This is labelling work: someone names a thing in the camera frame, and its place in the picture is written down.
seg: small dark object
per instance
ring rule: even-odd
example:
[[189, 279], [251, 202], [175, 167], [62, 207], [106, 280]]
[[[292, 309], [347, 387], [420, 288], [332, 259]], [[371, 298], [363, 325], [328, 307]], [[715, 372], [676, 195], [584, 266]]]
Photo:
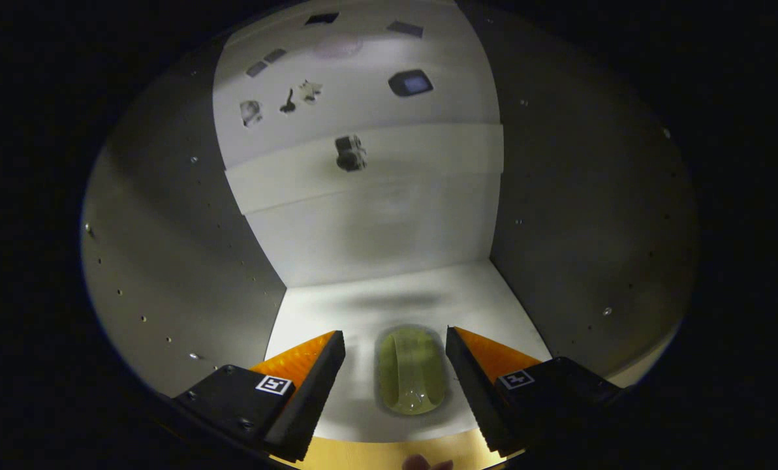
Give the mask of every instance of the small dark object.
[[389, 88], [401, 97], [419, 95], [433, 89], [430, 78], [420, 69], [398, 72], [389, 78]]
[[264, 56], [264, 60], [267, 62], [273, 63], [276, 62], [276, 60], [281, 59], [281, 56], [287, 54], [286, 50], [282, 50], [281, 48], [277, 48], [276, 50], [273, 50], [270, 54], [267, 54]]
[[285, 103], [284, 106], [279, 108], [279, 111], [282, 113], [293, 113], [293, 110], [296, 109], [296, 105], [293, 104], [293, 101], [291, 99], [293, 98], [293, 89], [290, 89], [290, 95], [287, 95], [287, 103]]
[[334, 20], [338, 16], [339, 16], [338, 12], [335, 12], [335, 13], [321, 13], [319, 15], [311, 15], [311, 17], [308, 18], [308, 21], [306, 21], [305, 24], [317, 24], [317, 23], [332, 24], [332, 23], [334, 23]]
[[247, 69], [247, 74], [250, 77], [255, 77], [256, 75], [260, 74], [261, 71], [267, 68], [267, 64], [264, 62], [256, 62], [254, 65], [249, 66], [249, 69]]
[[337, 166], [347, 172], [355, 172], [366, 168], [366, 149], [360, 146], [360, 139], [357, 136], [339, 137], [334, 140], [338, 156]]
[[404, 35], [415, 36], [416, 38], [422, 38], [424, 36], [423, 27], [416, 26], [414, 24], [403, 23], [402, 21], [394, 21], [392, 24], [387, 26], [386, 29], [396, 33], [404, 33]]

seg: white wall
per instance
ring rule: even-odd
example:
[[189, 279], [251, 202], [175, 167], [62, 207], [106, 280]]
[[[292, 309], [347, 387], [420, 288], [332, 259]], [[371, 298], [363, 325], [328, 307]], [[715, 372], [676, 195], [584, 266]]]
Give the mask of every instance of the white wall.
[[[332, 24], [303, 26], [312, 12]], [[289, 288], [391, 276], [490, 255], [503, 170], [499, 105], [470, 23], [445, 2], [308, 3], [231, 36], [215, 72], [215, 130], [235, 199]], [[386, 30], [422, 26], [422, 39]], [[345, 59], [314, 45], [348, 33]], [[246, 69], [275, 48], [287, 54], [254, 78]], [[422, 69], [434, 90], [401, 98], [387, 80]], [[304, 80], [317, 103], [279, 107]], [[239, 103], [260, 101], [243, 125]], [[335, 165], [336, 137], [356, 132], [368, 167]]]
[[[339, 7], [339, 17], [332, 24], [309, 26], [303, 24], [313, 9], [311, 3], [300, 8], [304, 14], [285, 11], [270, 18], [267, 26], [254, 24], [235, 33], [233, 38], [241, 39], [231, 42], [220, 57], [213, 109], [228, 169], [275, 149], [355, 129], [418, 123], [499, 124], [487, 57], [455, 5], [356, 3]], [[424, 27], [423, 38], [386, 30], [396, 19]], [[362, 39], [359, 53], [347, 59], [314, 55], [314, 45], [338, 33]], [[245, 74], [275, 48], [288, 53], [254, 78]], [[396, 72], [416, 68], [427, 74], [434, 90], [407, 98], [395, 96], [387, 80]], [[280, 113], [288, 90], [304, 80], [323, 85], [317, 103], [303, 104], [290, 115]], [[248, 99], [261, 103], [264, 116], [251, 129], [243, 126], [239, 111], [239, 103]]]
[[247, 214], [289, 288], [487, 259], [499, 175], [422, 176]]
[[430, 413], [400, 416], [383, 407], [375, 360], [383, 333], [404, 325], [482, 334], [539, 360], [551, 359], [520, 302], [490, 261], [337, 285], [291, 288], [276, 317], [266, 359], [330, 330], [343, 330], [345, 360], [314, 435], [395, 443], [443, 437], [478, 427], [450, 362], [448, 397]]
[[368, 167], [361, 172], [337, 168], [333, 137], [261, 155], [227, 170], [241, 213], [411, 178], [485, 178], [503, 170], [502, 125], [421, 124], [352, 133], [367, 152]]

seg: circular object on wall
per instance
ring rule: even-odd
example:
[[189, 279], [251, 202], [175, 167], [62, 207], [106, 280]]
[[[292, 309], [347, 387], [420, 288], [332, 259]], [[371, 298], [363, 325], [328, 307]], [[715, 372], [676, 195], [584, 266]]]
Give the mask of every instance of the circular object on wall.
[[357, 36], [336, 33], [318, 42], [314, 54], [321, 59], [345, 59], [357, 54], [362, 47], [363, 41]]

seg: wooden surface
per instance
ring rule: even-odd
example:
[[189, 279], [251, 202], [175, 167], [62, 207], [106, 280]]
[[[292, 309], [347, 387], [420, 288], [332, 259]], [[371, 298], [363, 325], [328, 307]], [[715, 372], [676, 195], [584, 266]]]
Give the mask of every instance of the wooden surface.
[[433, 464], [452, 459], [455, 470], [479, 470], [505, 461], [499, 453], [488, 451], [478, 428], [406, 443], [352, 443], [314, 437], [302, 462], [276, 460], [305, 470], [400, 470], [404, 459], [416, 453]]

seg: small crumpled object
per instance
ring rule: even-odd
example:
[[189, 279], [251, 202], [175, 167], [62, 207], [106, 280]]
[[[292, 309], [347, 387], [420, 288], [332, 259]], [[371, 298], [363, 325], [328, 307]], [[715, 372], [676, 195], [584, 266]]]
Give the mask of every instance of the small crumpled object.
[[315, 84], [305, 80], [305, 83], [300, 84], [298, 88], [299, 96], [305, 103], [314, 104], [317, 101], [317, 95], [320, 93], [321, 89], [322, 84]]
[[242, 101], [239, 108], [243, 126], [250, 128], [261, 120], [261, 104], [258, 101]]

